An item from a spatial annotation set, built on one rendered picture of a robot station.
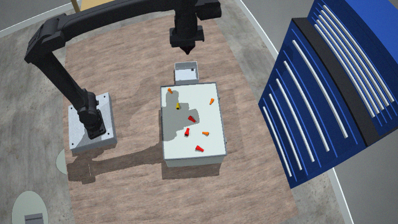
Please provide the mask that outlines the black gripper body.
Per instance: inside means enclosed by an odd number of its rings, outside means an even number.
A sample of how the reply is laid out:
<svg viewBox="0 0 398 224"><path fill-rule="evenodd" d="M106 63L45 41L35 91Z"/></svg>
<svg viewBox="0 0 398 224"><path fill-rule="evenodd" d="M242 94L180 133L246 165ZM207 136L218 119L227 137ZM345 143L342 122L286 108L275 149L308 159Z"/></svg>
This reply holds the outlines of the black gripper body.
<svg viewBox="0 0 398 224"><path fill-rule="evenodd" d="M176 23L176 31L177 34L175 33L175 27L169 29L169 41L172 48L194 46L195 41L204 42L203 27L201 25L197 26L196 32L196 22L188 27L179 26Z"/></svg>

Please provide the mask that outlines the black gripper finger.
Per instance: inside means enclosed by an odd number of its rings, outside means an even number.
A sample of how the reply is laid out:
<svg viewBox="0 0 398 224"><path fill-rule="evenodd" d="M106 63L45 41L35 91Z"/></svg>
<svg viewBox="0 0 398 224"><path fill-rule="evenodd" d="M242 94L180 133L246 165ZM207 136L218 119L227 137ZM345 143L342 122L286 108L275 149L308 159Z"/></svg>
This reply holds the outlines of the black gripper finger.
<svg viewBox="0 0 398 224"><path fill-rule="evenodd" d="M187 52L188 52L188 55L189 55L189 53L190 53L190 51L193 49L195 47L195 45L194 46L187 46Z"/></svg>
<svg viewBox="0 0 398 224"><path fill-rule="evenodd" d="M185 46L185 47L180 47L180 48L181 48L186 54L188 54L186 47L187 47L187 46Z"/></svg>

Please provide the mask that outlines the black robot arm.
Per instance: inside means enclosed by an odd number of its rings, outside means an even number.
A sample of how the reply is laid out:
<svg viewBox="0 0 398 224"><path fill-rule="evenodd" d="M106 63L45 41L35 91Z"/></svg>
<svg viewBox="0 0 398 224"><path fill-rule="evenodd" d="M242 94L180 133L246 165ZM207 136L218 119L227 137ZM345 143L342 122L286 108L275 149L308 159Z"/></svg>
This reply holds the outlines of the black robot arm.
<svg viewBox="0 0 398 224"><path fill-rule="evenodd" d="M91 30L143 14L169 10L175 11L176 34L176 23L188 27L196 22L197 32L197 17L208 20L222 16L218 0L114 0L46 20L30 39L24 60L37 66L72 103L92 140L106 133L101 111L97 109L99 100L94 93L78 86L52 51L65 47L65 42Z"/></svg>

